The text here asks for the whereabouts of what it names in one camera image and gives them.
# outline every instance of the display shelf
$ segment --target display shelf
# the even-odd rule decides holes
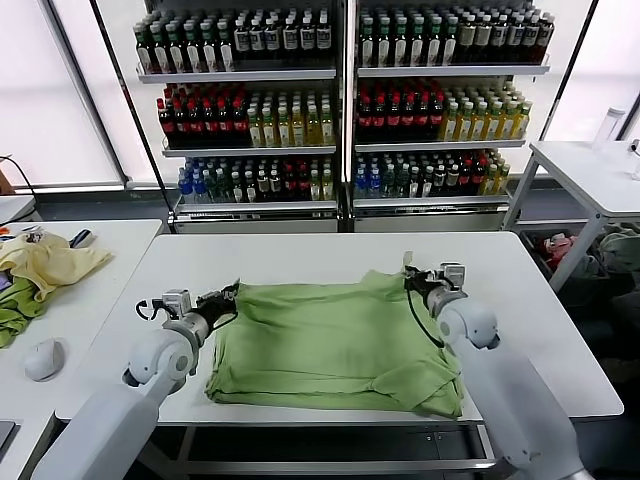
[[[156,73],[146,75],[138,67],[138,79],[144,84],[167,83],[219,83],[219,82],[265,82],[290,80],[333,80],[335,67],[329,68],[282,68],[274,70],[251,70],[206,73]]]
[[[166,148],[165,157],[245,157],[273,155],[330,155],[336,152],[335,145],[321,147],[230,147],[230,148]]]
[[[359,143],[355,150],[367,152],[414,152],[421,150],[475,150],[480,148],[516,148],[526,140],[487,140],[476,142],[424,142],[424,143]]]
[[[548,65],[452,65],[447,67],[358,68],[360,78],[487,77],[492,75],[544,75]]]

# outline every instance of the white table top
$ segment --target white table top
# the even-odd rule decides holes
[[[594,150],[588,142],[531,142],[531,149],[561,185],[581,192],[604,216],[623,218],[640,216],[640,181],[631,178],[640,157],[629,150],[630,143],[609,142]]]
[[[161,328],[163,320],[145,322],[136,316],[134,306],[141,299],[187,288],[195,300],[238,277],[254,284],[357,282],[369,269],[400,271],[407,250],[414,252],[413,264],[421,268],[443,261],[467,266],[465,291],[493,308],[501,337],[531,359],[568,415],[622,413],[620,399],[518,238],[492,232],[158,237],[57,403],[56,416],[72,418],[94,391],[120,382],[133,345]],[[196,376],[162,405],[161,424],[380,425],[433,420],[402,412],[213,403],[204,394],[213,345],[209,338],[200,351]],[[463,411],[462,420],[481,420],[468,396]]]
[[[87,228],[97,235],[91,247],[110,251],[113,258],[76,285],[58,289],[46,313],[34,319],[13,343],[0,349],[0,420],[20,424],[17,436],[0,460],[0,478],[17,478],[53,418],[54,401],[72,376],[100,330],[124,286],[162,227],[160,220],[14,223],[11,232],[29,225],[67,239]],[[58,338],[66,362],[57,376],[34,382],[24,375],[23,359],[33,345]]]
[[[0,223],[29,213],[35,203],[33,195],[0,195]]]

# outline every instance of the cable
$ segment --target cable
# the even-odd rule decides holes
[[[11,220],[8,220],[6,222],[0,223],[0,227],[4,227],[5,225],[8,225],[10,223],[19,222],[20,220],[22,220],[24,218],[28,218],[31,215],[33,215],[34,213],[36,213],[38,211],[38,206],[40,205],[40,202],[38,201],[38,197],[36,195],[36,191],[33,189],[33,186],[31,185],[31,182],[29,181],[29,179],[25,175],[25,173],[22,170],[22,168],[20,167],[20,165],[18,165],[18,162],[16,162],[15,160],[13,160],[11,158],[11,154],[9,154],[8,156],[0,155],[0,161],[1,160],[8,160],[9,162],[11,162],[11,163],[13,163],[15,165],[15,167],[20,172],[20,175],[22,175],[22,178],[24,178],[24,181],[26,182],[27,186],[29,187],[29,190],[31,190],[31,195],[33,195],[33,199],[35,201],[35,205],[34,205],[34,207],[31,209],[31,211],[29,213],[25,213],[24,215],[21,215],[21,216],[19,216],[17,218],[12,218]]]
[[[444,343],[442,342],[442,340],[438,340],[437,338],[434,338],[429,332],[428,330],[425,328],[425,326],[422,324],[422,322],[420,321],[420,319],[418,318],[418,314],[416,313],[415,309],[413,308],[413,301],[411,300],[411,292],[409,291],[409,289],[405,289],[407,292],[407,301],[409,302],[409,308],[411,309],[411,315],[413,315],[413,319],[416,321],[416,323],[418,324],[418,326],[420,327],[420,330],[422,330],[424,332],[424,334],[429,337],[429,340],[431,340],[431,342],[438,348],[444,348]]]

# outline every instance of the computer mouse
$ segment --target computer mouse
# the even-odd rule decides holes
[[[64,349],[53,338],[34,345],[24,357],[24,373],[35,382],[58,373],[63,365]]]

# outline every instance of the green cloth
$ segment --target green cloth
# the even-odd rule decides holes
[[[26,278],[13,278],[13,285],[0,292],[0,348],[27,326],[27,322],[42,315],[44,304],[34,300],[38,287]]]
[[[353,285],[240,284],[206,393],[226,403],[461,415],[455,359],[409,310],[404,275]],[[416,295],[429,332],[437,327]]]

